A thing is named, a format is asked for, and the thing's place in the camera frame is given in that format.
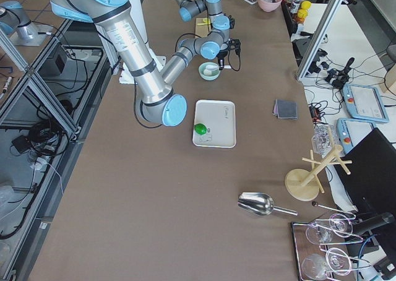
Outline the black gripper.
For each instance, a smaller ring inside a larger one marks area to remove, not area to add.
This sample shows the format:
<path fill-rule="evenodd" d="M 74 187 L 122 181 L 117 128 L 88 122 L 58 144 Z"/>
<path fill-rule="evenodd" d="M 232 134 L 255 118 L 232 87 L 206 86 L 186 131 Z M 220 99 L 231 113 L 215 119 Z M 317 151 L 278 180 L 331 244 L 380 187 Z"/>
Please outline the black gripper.
<path fill-rule="evenodd" d="M 229 52 L 230 52 L 230 46 L 229 44 L 226 44 L 225 47 L 221 48 L 218 54 L 216 55 L 220 71 L 222 71 L 225 68 L 224 60 L 225 57 L 228 56 Z"/>

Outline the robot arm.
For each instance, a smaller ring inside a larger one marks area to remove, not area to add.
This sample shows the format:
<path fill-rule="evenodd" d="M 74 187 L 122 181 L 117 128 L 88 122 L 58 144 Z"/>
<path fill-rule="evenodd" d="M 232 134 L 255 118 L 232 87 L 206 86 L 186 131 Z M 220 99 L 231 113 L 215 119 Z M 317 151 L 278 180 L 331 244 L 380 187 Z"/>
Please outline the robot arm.
<path fill-rule="evenodd" d="M 179 15 L 184 22 L 188 22 L 206 12 L 211 21 L 223 15 L 222 0 L 175 0 L 179 6 Z"/>
<path fill-rule="evenodd" d="M 179 14 L 187 22 L 206 11 L 212 29 L 206 37 L 183 40 L 177 51 L 158 69 L 154 57 L 131 17 L 141 3 L 130 0 L 51 0 L 59 17 L 102 27 L 137 84 L 140 97 L 134 105 L 136 115 L 155 125 L 177 126 L 187 111 L 186 99 L 174 92 L 173 82 L 191 60 L 200 55 L 214 59 L 228 46 L 230 19 L 223 13 L 222 0 L 175 0 Z"/>

